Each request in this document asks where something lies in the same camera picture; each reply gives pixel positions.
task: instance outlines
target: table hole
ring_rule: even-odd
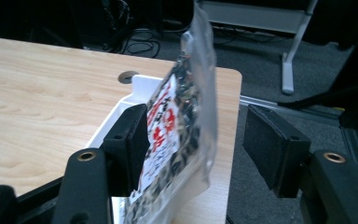
[[[131,84],[132,83],[132,77],[135,75],[139,75],[138,72],[135,71],[127,71],[123,72],[120,75],[118,75],[118,82],[121,84]]]

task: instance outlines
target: wooden table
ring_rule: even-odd
[[[164,77],[173,62],[0,39],[0,184],[17,195],[63,175],[131,84],[133,70]],[[225,223],[241,74],[217,69],[219,139],[211,187],[173,223]]]

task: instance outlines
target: mounting hole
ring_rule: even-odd
[[[346,160],[341,155],[334,152],[325,152],[324,157],[328,161],[336,162],[336,163],[344,163]]]
[[[85,212],[77,213],[71,218],[71,224],[86,224],[88,221],[89,215]]]
[[[82,154],[78,155],[77,159],[79,161],[90,161],[95,158],[97,154],[93,151],[83,152]]]
[[[123,72],[120,75],[118,75],[118,82],[120,82],[121,84],[131,84],[132,77],[138,74],[139,73],[135,71]]]

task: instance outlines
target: clear plastic packaging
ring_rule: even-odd
[[[170,223],[210,186],[217,144],[215,53],[206,14],[194,6],[172,71],[147,103],[150,148],[139,188],[115,198],[115,223]]]

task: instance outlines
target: chair leg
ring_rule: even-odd
[[[307,11],[304,14],[301,24],[298,26],[298,30],[295,35],[295,40],[292,47],[290,48],[289,53],[284,53],[282,56],[282,92],[284,94],[293,94],[295,92],[294,82],[293,82],[293,66],[292,61],[295,57],[298,46],[301,43],[301,39],[307,30],[307,26],[310,23],[310,18],[312,17],[313,10],[316,7],[318,0],[311,0],[307,8]]]

